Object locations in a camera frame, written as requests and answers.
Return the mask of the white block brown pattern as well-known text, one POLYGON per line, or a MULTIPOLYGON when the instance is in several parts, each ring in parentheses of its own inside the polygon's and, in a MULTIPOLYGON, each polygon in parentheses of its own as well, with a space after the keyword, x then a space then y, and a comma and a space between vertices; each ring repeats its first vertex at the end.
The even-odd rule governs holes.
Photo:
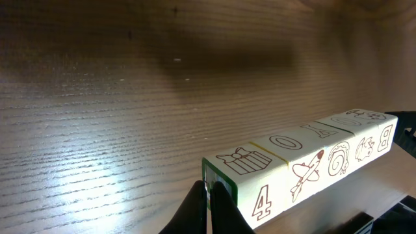
POLYGON ((323 183, 329 185, 345 177, 350 166, 350 143, 355 135, 319 122, 310 122, 300 128, 312 145, 324 150, 318 168, 323 183))

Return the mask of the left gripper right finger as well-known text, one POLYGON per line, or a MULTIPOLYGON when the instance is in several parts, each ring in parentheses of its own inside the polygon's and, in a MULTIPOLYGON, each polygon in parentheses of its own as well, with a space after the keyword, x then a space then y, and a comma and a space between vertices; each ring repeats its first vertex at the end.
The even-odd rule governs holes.
POLYGON ((255 234, 221 182, 214 183, 210 200, 213 234, 255 234))

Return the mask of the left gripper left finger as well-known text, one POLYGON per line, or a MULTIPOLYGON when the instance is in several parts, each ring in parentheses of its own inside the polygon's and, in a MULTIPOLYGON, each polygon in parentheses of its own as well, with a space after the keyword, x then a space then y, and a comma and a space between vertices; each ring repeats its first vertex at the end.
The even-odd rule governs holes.
POLYGON ((205 183, 196 181, 175 215, 160 234, 206 234, 207 193, 205 183))

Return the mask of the blue edged white block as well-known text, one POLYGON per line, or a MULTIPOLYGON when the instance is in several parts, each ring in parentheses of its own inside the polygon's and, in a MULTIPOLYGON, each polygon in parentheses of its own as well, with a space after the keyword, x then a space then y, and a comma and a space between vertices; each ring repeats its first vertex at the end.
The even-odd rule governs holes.
POLYGON ((352 109, 344 115, 361 123, 356 132, 355 159, 358 162, 372 161, 391 149, 398 121, 396 116, 364 109, 352 109))

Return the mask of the white block grid pattern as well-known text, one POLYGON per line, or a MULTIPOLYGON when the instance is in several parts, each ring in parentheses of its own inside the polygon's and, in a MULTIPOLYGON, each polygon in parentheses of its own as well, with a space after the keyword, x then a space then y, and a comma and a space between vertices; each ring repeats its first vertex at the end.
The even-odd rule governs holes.
POLYGON ((282 213, 288 163, 265 148, 244 144, 202 159, 202 177, 209 192, 223 183, 241 215, 252 228, 282 213))

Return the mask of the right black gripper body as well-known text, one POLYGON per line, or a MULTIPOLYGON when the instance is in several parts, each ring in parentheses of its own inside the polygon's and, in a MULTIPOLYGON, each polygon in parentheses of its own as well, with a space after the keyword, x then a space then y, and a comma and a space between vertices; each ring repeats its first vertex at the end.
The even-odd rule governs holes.
POLYGON ((398 118, 393 142, 415 158, 415 111, 395 111, 386 114, 398 118))

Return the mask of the soccer ball picture block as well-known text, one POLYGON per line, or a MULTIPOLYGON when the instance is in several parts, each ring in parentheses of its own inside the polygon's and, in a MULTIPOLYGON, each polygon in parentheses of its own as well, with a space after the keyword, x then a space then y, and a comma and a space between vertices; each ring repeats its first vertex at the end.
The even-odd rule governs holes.
POLYGON ((287 168, 279 178, 285 184, 282 192, 289 207, 322 190, 320 167, 325 147, 316 134, 294 127, 251 143, 285 161, 287 168))

